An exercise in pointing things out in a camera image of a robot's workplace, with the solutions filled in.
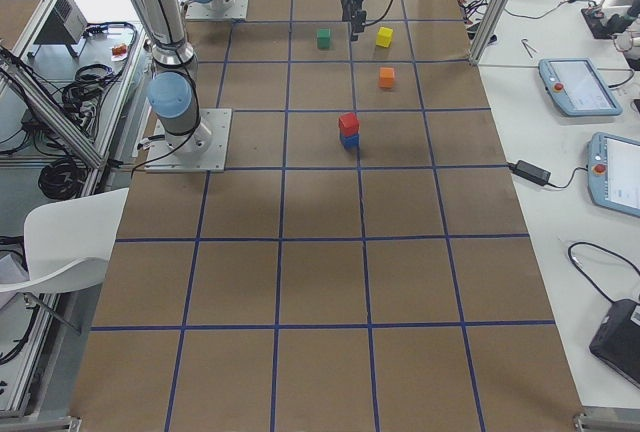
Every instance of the red cube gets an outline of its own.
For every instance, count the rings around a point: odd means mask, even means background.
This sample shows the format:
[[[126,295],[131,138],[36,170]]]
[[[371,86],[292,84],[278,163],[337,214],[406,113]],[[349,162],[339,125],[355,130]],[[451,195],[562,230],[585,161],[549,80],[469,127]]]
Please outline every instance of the red cube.
[[[344,137],[351,137],[352,135],[356,135],[360,130],[360,121],[356,114],[349,112],[348,114],[340,116],[338,119],[338,127]]]

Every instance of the white tabletop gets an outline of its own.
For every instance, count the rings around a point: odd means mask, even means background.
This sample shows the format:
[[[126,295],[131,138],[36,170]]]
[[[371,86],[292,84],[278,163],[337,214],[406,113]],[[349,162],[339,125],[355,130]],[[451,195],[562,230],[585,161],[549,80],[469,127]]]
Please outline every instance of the white tabletop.
[[[507,10],[537,17],[561,0],[509,0]],[[531,20],[502,14],[495,33],[498,41],[487,47],[480,63],[490,66],[535,66],[543,58],[589,57],[598,68],[628,69],[610,40],[596,40],[584,23],[585,2],[564,4],[543,19]],[[538,53],[531,58],[521,40]]]
[[[564,185],[575,167],[586,165],[586,145],[594,133],[640,139],[640,114],[630,105],[640,95],[640,83],[616,91],[624,107],[619,117],[569,118],[552,105],[537,70],[481,67],[480,73],[507,159],[526,160],[551,171],[552,183]],[[611,82],[624,76],[603,75]],[[640,390],[589,352],[609,303],[566,256],[568,245],[584,240],[640,265],[640,219],[594,205],[584,172],[578,172],[563,191],[542,189],[519,177],[514,183],[582,404],[640,409]],[[614,300],[637,300],[640,278],[630,268],[588,249],[579,253],[593,258],[582,263]]]

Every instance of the metal mounting plate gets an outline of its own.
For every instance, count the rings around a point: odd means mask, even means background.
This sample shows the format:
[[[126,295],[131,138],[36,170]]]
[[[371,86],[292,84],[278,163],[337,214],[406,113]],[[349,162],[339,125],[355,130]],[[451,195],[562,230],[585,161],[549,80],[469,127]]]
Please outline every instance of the metal mounting plate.
[[[194,22],[219,22],[225,20],[245,20],[249,10],[249,0],[236,0],[232,7],[226,10],[215,11],[202,4],[194,2],[189,4],[185,19]]]
[[[209,148],[198,154],[171,154],[163,159],[145,165],[147,172],[211,172],[224,171],[227,159],[227,145],[229,130],[231,129],[231,109],[200,109],[202,120],[213,131]],[[160,121],[156,123],[154,134],[164,134],[164,127]],[[169,153],[169,146],[165,141],[152,142],[147,160],[153,160]]]

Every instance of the colored block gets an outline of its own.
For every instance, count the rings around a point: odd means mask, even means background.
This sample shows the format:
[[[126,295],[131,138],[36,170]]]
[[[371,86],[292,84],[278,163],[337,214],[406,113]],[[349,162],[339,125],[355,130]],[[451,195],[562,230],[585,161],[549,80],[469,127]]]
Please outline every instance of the colored block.
[[[331,29],[318,29],[316,31],[316,44],[319,49],[331,48]]]
[[[344,137],[351,137],[360,130],[360,121],[358,116],[353,112],[343,114],[338,118],[338,127],[340,128],[340,134]]]
[[[396,71],[393,67],[380,67],[378,76],[378,87],[381,89],[391,89],[396,83]]]
[[[393,29],[389,27],[380,27],[376,36],[376,45],[378,47],[389,47],[393,39]]]
[[[345,137],[340,134],[340,142],[345,149],[351,149],[352,147],[360,146],[360,134],[355,134],[350,137]]]

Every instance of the green cube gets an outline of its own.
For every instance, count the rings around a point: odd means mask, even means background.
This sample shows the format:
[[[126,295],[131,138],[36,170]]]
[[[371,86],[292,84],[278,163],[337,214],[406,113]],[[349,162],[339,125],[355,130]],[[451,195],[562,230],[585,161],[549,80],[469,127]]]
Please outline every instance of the green cube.
[[[316,43],[319,49],[330,49],[331,29],[318,29],[316,32]]]

